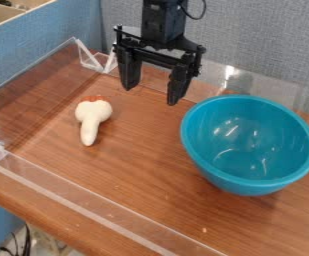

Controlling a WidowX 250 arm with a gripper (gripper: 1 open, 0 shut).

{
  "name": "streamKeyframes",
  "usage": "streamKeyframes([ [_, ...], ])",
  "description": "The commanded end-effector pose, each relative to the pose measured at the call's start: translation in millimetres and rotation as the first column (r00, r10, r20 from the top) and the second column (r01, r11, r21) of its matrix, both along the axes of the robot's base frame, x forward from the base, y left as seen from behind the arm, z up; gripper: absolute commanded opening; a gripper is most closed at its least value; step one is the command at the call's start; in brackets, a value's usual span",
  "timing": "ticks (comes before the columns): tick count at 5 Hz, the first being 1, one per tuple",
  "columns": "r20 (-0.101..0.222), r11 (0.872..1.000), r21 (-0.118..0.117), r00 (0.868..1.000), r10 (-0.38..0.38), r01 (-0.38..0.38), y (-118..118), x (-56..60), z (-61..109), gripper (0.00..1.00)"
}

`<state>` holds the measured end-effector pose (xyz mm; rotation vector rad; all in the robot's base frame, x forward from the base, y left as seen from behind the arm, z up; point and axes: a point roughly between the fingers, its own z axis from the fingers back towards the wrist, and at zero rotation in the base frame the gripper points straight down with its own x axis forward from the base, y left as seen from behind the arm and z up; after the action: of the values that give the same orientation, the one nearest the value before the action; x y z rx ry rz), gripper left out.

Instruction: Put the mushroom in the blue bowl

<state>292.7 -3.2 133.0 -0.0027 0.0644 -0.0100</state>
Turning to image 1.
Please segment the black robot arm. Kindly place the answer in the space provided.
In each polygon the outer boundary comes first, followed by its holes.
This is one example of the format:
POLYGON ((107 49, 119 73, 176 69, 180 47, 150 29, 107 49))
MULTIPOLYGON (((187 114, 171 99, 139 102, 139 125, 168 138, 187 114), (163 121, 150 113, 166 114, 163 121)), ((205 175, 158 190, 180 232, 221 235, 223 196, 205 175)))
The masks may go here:
POLYGON ((120 83, 131 90, 140 81, 142 63, 171 70, 167 83, 167 104, 184 97, 191 79, 200 73, 206 48, 184 37, 186 19, 200 20, 207 3, 202 1, 199 15, 187 11, 188 0, 143 0, 140 31, 118 24, 114 27, 120 83))

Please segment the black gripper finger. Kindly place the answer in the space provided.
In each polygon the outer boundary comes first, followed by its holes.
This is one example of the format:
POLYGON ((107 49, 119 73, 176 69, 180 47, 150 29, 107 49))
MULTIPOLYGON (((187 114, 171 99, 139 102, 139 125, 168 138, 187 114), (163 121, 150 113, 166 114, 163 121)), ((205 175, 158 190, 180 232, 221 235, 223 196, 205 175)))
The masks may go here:
POLYGON ((186 95, 192 73, 184 64, 176 64, 168 76, 167 84, 167 104, 174 106, 186 95))
POLYGON ((132 51, 123 47, 116 50, 116 59, 122 86, 131 90, 139 83, 140 61, 134 57, 132 51))

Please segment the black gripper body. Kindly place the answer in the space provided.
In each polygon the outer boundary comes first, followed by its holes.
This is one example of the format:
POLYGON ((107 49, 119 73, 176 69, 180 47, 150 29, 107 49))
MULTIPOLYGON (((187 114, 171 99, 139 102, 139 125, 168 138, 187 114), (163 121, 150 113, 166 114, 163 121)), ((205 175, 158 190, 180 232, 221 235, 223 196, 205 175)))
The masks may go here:
POLYGON ((187 11, 188 0, 143 0, 140 27, 116 25, 114 51, 119 47, 130 49, 142 63, 172 69, 184 64, 192 76, 199 74, 200 57, 206 52, 202 45, 184 37, 186 19, 200 20, 206 13, 206 0, 202 12, 192 16, 187 11))

